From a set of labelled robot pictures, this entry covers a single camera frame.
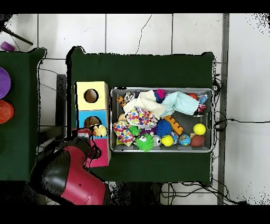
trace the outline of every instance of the orange toy block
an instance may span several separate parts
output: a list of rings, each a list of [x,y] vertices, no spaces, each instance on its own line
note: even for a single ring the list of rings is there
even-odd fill
[[[183,128],[175,122],[175,119],[171,117],[171,115],[168,115],[164,118],[166,121],[168,121],[171,124],[172,129],[178,134],[181,135]]]

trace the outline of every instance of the orange bowl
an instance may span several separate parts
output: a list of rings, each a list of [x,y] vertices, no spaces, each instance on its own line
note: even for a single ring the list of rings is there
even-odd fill
[[[0,100],[0,124],[10,120],[14,115],[14,108],[11,104]]]

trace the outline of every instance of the blue spiky ball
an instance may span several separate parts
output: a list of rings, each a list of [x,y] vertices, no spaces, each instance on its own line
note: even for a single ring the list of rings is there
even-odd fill
[[[165,135],[170,135],[172,131],[171,124],[166,120],[159,120],[157,123],[157,135],[163,137]]]

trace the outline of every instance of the pink box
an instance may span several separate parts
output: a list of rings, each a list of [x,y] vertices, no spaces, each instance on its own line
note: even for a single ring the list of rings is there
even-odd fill
[[[101,150],[101,156],[96,160],[92,160],[91,163],[90,163],[90,159],[88,158],[87,161],[85,162],[85,166],[89,168],[89,163],[90,163],[90,167],[108,166],[111,159],[111,151],[109,147],[108,137],[94,138],[94,141],[97,147]],[[90,144],[91,146],[94,145],[92,140],[90,140]]]

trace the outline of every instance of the dark green tablecloth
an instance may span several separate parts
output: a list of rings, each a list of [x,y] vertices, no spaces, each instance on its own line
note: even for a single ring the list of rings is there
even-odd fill
[[[80,47],[67,55],[72,88],[71,119],[75,123],[74,82],[104,81],[112,87],[212,87],[213,54],[166,56],[85,54]],[[210,184],[210,153],[114,153],[108,167],[92,171],[108,181]]]
[[[35,162],[38,127],[37,67],[45,49],[29,53],[0,51],[0,67],[11,78],[2,100],[14,107],[14,116],[0,124],[0,180],[28,181]]]

